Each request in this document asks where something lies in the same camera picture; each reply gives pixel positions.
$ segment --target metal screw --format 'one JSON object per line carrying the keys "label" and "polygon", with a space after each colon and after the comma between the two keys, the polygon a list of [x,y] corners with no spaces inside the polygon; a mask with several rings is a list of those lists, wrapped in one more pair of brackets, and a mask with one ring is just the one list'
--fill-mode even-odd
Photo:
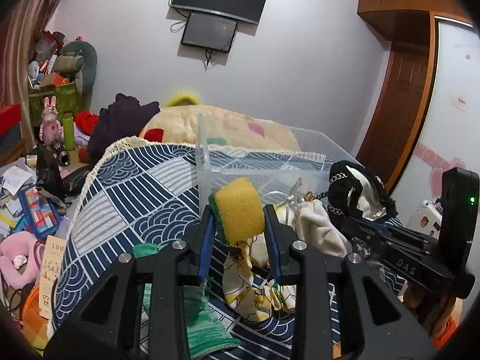
{"label": "metal screw", "polygon": [[130,253],[122,253],[120,256],[118,256],[118,261],[121,263],[128,263],[131,260],[131,254]]}
{"label": "metal screw", "polygon": [[176,241],[172,242],[173,249],[177,249],[178,251],[185,249],[187,243],[183,239],[177,239]]}
{"label": "metal screw", "polygon": [[307,249],[307,243],[301,240],[294,241],[292,243],[292,246],[298,251],[303,251],[304,249]]}
{"label": "metal screw", "polygon": [[360,256],[358,253],[349,253],[346,255],[346,258],[348,258],[348,260],[354,264],[358,264],[360,261],[362,261],[362,256]]}

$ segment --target pink neck pillow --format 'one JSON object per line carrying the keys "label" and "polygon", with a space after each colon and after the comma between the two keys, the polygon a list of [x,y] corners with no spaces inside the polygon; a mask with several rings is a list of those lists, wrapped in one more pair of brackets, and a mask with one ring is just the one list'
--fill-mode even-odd
{"label": "pink neck pillow", "polygon": [[[28,231],[20,231],[6,237],[0,244],[0,271],[5,281],[15,290],[23,288],[28,283],[33,283],[38,276],[38,264],[35,257],[40,261],[39,247],[35,247],[37,239]],[[16,256],[23,254],[28,261],[23,274],[18,272],[11,262]]]}

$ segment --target green bottle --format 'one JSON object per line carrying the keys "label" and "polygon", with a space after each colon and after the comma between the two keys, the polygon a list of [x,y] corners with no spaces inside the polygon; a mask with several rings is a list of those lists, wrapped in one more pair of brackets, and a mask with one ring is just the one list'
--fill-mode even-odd
{"label": "green bottle", "polygon": [[63,113],[63,140],[65,150],[75,149],[74,114],[72,111]]}

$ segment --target blue patterned bedspread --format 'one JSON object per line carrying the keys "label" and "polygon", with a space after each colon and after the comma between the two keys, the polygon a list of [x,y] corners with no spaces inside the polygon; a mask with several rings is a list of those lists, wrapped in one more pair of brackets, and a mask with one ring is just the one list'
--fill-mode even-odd
{"label": "blue patterned bedspread", "polygon": [[[236,164],[229,154],[219,152],[212,162]],[[249,167],[280,168],[286,163],[296,167],[321,167],[328,171],[333,161],[309,159],[263,152],[245,152],[242,164]],[[78,214],[62,263],[55,289],[53,325],[57,329],[80,298],[104,270],[123,252],[133,254],[141,242],[157,245],[180,239],[186,226],[199,222],[199,192],[194,149],[184,145],[158,144],[120,152],[104,162]],[[293,315],[283,311],[260,323],[239,317],[223,299],[224,245],[215,241],[210,263],[210,303],[222,324],[240,347],[211,354],[212,359],[288,359],[293,335]],[[266,282],[268,271],[254,268],[254,285]],[[403,282],[387,275],[390,287],[399,290]],[[329,285],[332,313],[332,337],[340,340],[335,288]],[[142,314],[141,348],[148,350],[148,318]]]}

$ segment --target black cable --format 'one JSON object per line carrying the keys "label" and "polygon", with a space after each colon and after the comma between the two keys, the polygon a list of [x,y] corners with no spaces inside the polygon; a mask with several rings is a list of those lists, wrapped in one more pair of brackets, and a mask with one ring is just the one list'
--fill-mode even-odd
{"label": "black cable", "polygon": [[[183,24],[181,27],[177,28],[176,30],[173,29],[174,26],[178,25],[178,24]],[[170,32],[176,34],[176,33],[179,33],[181,30],[183,30],[185,28],[185,24],[187,23],[186,20],[180,20],[180,21],[177,21],[175,23],[173,23],[171,26],[170,26]]]}
{"label": "black cable", "polygon": [[51,312],[52,312],[52,324],[55,329],[59,327],[59,324],[57,322],[57,315],[55,314],[55,304],[54,304],[54,295],[55,295],[55,289],[57,286],[57,281],[58,278],[55,279],[52,285],[52,291],[50,292],[50,307],[51,307]]}
{"label": "black cable", "polygon": [[178,9],[172,7],[172,3],[173,3],[173,0],[169,0],[169,8],[172,8],[172,9],[176,10],[179,15],[182,15],[184,18],[188,19],[188,16],[181,13]]}
{"label": "black cable", "polygon": [[205,71],[207,71],[208,64],[210,63],[210,60],[212,59],[212,54],[213,54],[212,49],[205,48],[205,58],[207,59],[207,61],[205,63]]}
{"label": "black cable", "polygon": [[9,312],[10,314],[13,313],[15,310],[17,310],[17,309],[20,307],[20,304],[22,303],[22,301],[19,300],[19,301],[18,301],[18,304],[17,304],[14,308],[11,308],[11,301],[14,300],[14,296],[15,296],[16,294],[18,294],[19,292],[22,292],[22,289],[21,289],[21,288],[17,288],[17,289],[13,292],[13,294],[11,295],[11,297],[10,297],[10,300],[9,300],[9,302],[8,302],[8,312]]}

